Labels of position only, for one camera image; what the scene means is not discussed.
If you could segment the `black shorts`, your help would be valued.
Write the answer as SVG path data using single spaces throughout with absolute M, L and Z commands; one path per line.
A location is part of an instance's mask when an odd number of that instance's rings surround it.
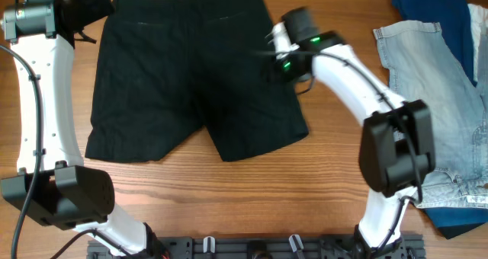
M 113 0 L 104 24 L 87 158 L 158 161 L 206 128 L 224 161 L 308 135 L 278 77 L 263 0 Z

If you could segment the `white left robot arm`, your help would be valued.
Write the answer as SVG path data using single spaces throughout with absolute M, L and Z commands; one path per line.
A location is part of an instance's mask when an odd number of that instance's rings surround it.
M 151 228 L 115 202 L 105 171 L 87 168 L 75 136 L 72 66 L 84 28 L 114 11 L 111 0 L 15 0 L 1 19 L 21 102 L 17 174 L 1 182 L 19 220 L 91 236 L 89 257 L 162 258 Z

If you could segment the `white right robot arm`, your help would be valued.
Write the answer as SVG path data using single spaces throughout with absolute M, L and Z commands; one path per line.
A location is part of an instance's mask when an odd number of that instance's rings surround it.
M 422 202 L 422 183 L 435 169 L 429 108 L 422 100 L 407 101 L 391 91 L 334 32 L 295 34 L 280 23 L 270 36 L 270 54 L 283 75 L 308 74 L 323 83 L 362 128 L 358 164 L 369 193 L 352 254 L 375 258 L 395 251 L 407 205 Z

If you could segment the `light blue denim shorts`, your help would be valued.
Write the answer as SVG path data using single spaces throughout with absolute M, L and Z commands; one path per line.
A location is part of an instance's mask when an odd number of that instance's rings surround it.
M 449 50 L 440 24 L 401 21 L 374 36 L 390 88 L 431 111 L 436 166 L 422 184 L 420 207 L 485 209 L 487 100 Z

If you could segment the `dark blue garment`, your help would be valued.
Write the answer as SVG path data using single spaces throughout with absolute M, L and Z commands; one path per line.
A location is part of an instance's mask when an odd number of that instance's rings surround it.
M 442 36 L 468 81 L 477 87 L 475 59 L 479 38 L 472 30 L 472 16 L 466 0 L 392 0 L 402 19 L 438 22 Z M 446 238 L 462 235 L 487 223 L 487 213 L 481 209 L 427 209 L 427 216 Z

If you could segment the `white garment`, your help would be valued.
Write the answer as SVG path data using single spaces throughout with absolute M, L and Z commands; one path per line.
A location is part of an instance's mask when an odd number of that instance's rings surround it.
M 470 12 L 470 28 L 474 44 L 474 81 L 478 81 L 478 59 L 481 35 L 487 29 L 487 9 L 481 5 L 468 4 Z

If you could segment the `black metal base rail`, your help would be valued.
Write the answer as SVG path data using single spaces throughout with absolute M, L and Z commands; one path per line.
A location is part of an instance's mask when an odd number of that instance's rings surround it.
M 352 235 L 323 235 L 315 238 L 301 237 L 302 248 L 292 248 L 289 238 L 218 238 L 215 251 L 204 251 L 202 238 L 159 238 L 169 250 L 170 258 L 251 258 L 252 251 L 267 251 L 272 258 L 354 258 Z M 425 259 L 426 250 L 422 235 L 403 235 L 395 251 L 379 258 Z M 97 241 L 89 241 L 86 258 L 118 258 Z

